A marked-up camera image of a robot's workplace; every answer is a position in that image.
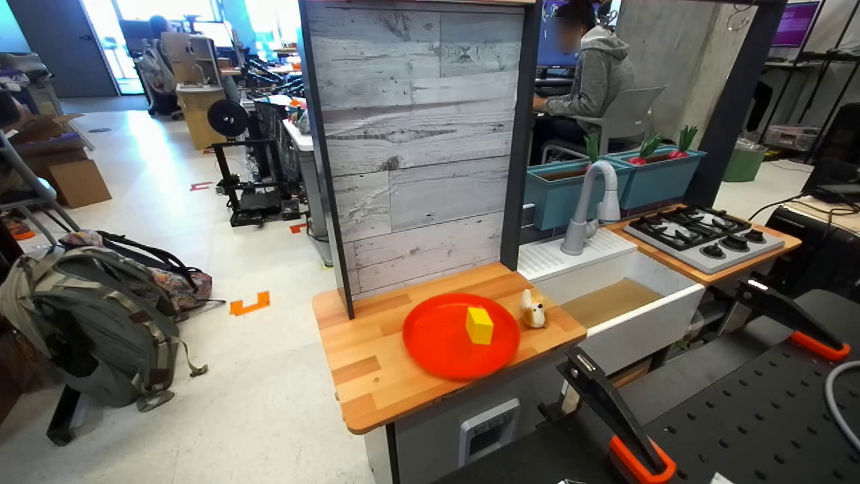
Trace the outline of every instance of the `gray backpack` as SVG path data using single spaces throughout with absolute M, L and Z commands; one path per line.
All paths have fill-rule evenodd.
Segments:
M 148 413 L 171 398 L 183 312 L 143 263 L 107 247 L 23 257 L 0 312 L 95 400 Z

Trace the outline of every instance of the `stove knob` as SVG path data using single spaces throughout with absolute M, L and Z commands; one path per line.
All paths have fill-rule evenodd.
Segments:
M 725 258 L 725 254 L 719 250 L 719 246 L 705 246 L 702 254 L 710 257 L 710 258 Z
M 723 247 L 746 254 L 749 246 L 746 246 L 741 238 L 725 238 L 725 239 L 723 239 Z
M 746 231 L 745 239 L 762 246 L 762 235 L 760 231 Z

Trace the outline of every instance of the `red object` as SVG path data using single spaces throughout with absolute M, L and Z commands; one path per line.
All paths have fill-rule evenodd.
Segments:
M 811 353 L 815 357 L 822 357 L 822 360 L 830 360 L 830 363 L 842 363 L 848 357 L 852 348 L 848 344 L 842 344 L 842 348 L 830 348 L 830 344 L 822 344 L 816 339 L 811 339 L 808 333 L 800 333 L 800 332 L 792 332 L 789 333 L 789 343 L 796 348 L 800 348 L 803 353 Z
M 464 332 L 467 306 L 483 306 L 495 324 L 491 344 L 474 344 Z M 404 327 L 409 355 L 441 379 L 480 379 L 511 363 L 518 324 L 506 306 L 469 294 L 445 294 L 414 306 Z
M 670 484 L 678 473 L 678 464 L 655 443 L 650 441 L 655 458 L 662 458 L 663 468 L 650 472 L 646 464 L 637 460 L 637 456 L 617 439 L 609 439 L 609 456 L 623 468 L 623 473 L 637 484 Z

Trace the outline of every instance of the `bag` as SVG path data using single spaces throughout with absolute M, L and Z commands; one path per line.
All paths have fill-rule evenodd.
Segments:
M 64 247 L 111 247 L 143 267 L 148 267 L 156 284 L 171 297 L 181 312 L 195 312 L 211 301 L 211 278 L 195 267 L 186 267 L 177 257 L 139 246 L 130 238 L 111 231 L 76 231 L 61 239 Z
M 95 400 L 148 413 L 171 398 L 183 312 L 148 267 L 111 247 L 21 257 L 0 312 Z

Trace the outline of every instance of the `person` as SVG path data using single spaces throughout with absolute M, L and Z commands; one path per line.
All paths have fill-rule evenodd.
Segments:
M 581 67 L 570 94 L 531 97 L 531 110 L 543 114 L 531 132 L 531 164 L 541 163 L 547 140 L 585 145 L 585 129 L 573 117 L 600 119 L 617 93 L 632 90 L 635 67 L 627 59 L 629 43 L 597 24 L 594 9 L 581 9 Z

